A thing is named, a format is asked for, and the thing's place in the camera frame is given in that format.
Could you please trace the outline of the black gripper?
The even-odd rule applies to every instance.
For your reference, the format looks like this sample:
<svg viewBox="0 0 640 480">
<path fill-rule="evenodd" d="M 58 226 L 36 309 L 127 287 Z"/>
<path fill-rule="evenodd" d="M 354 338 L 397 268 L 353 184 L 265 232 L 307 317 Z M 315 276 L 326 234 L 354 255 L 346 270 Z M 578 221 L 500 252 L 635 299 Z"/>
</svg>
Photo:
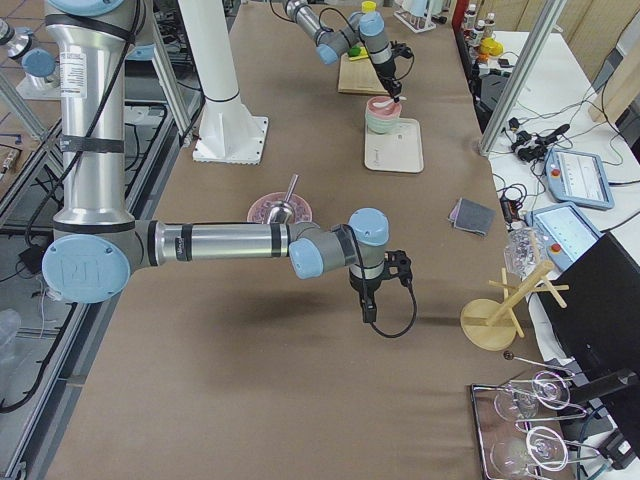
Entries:
<svg viewBox="0 0 640 480">
<path fill-rule="evenodd" d="M 382 63 L 373 63 L 373 68 L 380 84 L 387 91 L 389 97 L 393 102 L 398 103 L 402 92 L 402 84 L 395 76 L 395 60 L 391 58 Z"/>
<path fill-rule="evenodd" d="M 385 280 L 387 280 L 386 274 L 382 274 L 373 279 L 364 279 L 353 273 L 349 273 L 350 285 L 359 295 L 359 304 L 365 324 L 374 324 L 377 320 L 375 292 Z"/>
</svg>

